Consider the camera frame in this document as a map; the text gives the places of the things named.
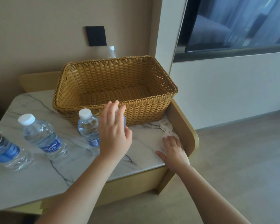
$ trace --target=wicker basket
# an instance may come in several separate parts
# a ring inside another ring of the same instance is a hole
[[[108,101],[126,105],[126,124],[160,120],[177,87],[157,60],[132,56],[68,63],[60,75],[53,107],[73,126],[78,112],[101,115]]]

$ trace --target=gray floor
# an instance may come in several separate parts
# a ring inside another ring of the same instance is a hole
[[[197,133],[191,165],[251,223],[280,223],[280,111]],[[202,221],[175,177],[160,196],[146,192],[96,208],[89,223]]]

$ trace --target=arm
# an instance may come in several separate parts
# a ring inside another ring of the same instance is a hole
[[[189,159],[177,138],[163,138],[167,150],[156,154],[166,166],[177,173],[192,197],[204,223],[250,224],[250,222],[222,197],[204,178],[190,166]]]
[[[99,120],[100,155],[41,216],[37,224],[87,223],[103,186],[132,143],[132,131],[124,128],[124,105],[115,112],[118,101],[106,105]]]

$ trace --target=water bottle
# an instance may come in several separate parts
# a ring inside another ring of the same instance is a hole
[[[24,138],[43,150],[50,160],[67,156],[67,144],[56,135],[50,123],[35,119],[32,114],[24,114],[18,122],[23,125]]]
[[[20,170],[33,163],[34,156],[0,134],[0,163],[10,170]]]
[[[79,117],[78,130],[89,143],[91,152],[97,156],[100,153],[98,117],[93,115],[87,108],[83,108],[79,111]]]
[[[109,46],[109,58],[116,58],[114,46]]]

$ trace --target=hand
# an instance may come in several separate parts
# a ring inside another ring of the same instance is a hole
[[[179,174],[186,166],[190,166],[189,158],[176,137],[163,137],[163,143],[167,151],[167,156],[160,151],[156,151],[156,154],[170,170]]]
[[[118,103],[108,102],[99,119],[98,131],[100,156],[108,156],[119,162],[131,146],[133,133],[128,127],[124,127],[123,114],[126,106],[118,109],[115,115]]]

